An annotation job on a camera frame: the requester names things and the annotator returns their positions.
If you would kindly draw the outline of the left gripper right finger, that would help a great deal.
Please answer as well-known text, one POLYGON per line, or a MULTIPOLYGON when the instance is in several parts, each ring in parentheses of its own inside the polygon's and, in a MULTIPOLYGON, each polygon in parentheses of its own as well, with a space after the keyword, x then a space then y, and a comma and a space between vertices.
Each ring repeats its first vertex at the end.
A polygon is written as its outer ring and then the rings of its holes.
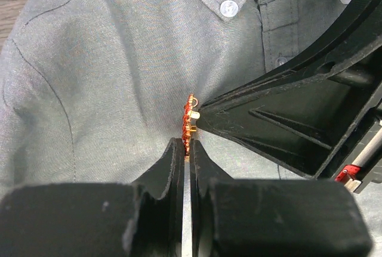
POLYGON ((367 256, 372 238, 335 181, 234 179, 190 143, 193 256, 367 256))

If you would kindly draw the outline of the grey button-up shirt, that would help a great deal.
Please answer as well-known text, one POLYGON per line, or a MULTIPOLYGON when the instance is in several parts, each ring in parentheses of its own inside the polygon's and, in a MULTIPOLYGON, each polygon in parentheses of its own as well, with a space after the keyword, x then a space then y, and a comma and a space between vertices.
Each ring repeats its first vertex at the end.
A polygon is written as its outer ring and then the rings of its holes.
POLYGON ((348 0, 29 0, 1 54, 1 193, 130 182, 210 98, 295 57, 348 0))

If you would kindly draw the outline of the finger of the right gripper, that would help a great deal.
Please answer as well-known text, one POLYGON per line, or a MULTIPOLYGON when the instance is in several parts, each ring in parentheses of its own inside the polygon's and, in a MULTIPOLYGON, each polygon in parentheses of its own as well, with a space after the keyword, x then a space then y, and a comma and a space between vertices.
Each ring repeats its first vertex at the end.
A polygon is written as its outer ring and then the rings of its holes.
POLYGON ((320 82, 381 47, 381 0, 352 0, 338 19, 298 56, 221 99, 246 99, 320 82))

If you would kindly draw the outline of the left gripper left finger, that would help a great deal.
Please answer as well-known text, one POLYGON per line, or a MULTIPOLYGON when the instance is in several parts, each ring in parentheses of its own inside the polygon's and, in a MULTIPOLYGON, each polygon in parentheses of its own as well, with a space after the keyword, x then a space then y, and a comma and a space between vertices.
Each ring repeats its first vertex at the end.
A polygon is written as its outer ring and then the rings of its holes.
POLYGON ((2 256, 180 256, 184 147, 130 184, 25 185, 1 200, 2 256))

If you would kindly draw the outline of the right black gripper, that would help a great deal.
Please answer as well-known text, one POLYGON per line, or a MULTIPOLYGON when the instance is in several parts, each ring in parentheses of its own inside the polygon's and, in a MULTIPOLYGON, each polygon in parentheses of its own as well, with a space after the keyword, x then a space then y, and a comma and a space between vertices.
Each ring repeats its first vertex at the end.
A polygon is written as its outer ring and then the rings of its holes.
POLYGON ((204 103, 198 128, 301 177, 333 178, 350 192, 381 183, 381 63, 350 73, 255 82, 204 103))

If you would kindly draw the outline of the orange red brooch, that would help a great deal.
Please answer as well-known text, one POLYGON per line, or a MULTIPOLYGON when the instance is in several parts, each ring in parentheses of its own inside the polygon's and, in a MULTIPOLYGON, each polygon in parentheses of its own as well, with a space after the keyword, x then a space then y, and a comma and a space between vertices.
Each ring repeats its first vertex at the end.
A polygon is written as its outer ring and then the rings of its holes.
POLYGON ((193 110, 198 104, 198 99, 193 94, 190 94, 187 98, 186 104, 184 105, 181 139, 184 146, 185 162, 188 162, 190 159, 190 142, 192 139, 192 134, 197 131, 197 127, 192 123, 192 121, 200 118, 200 113, 193 110))

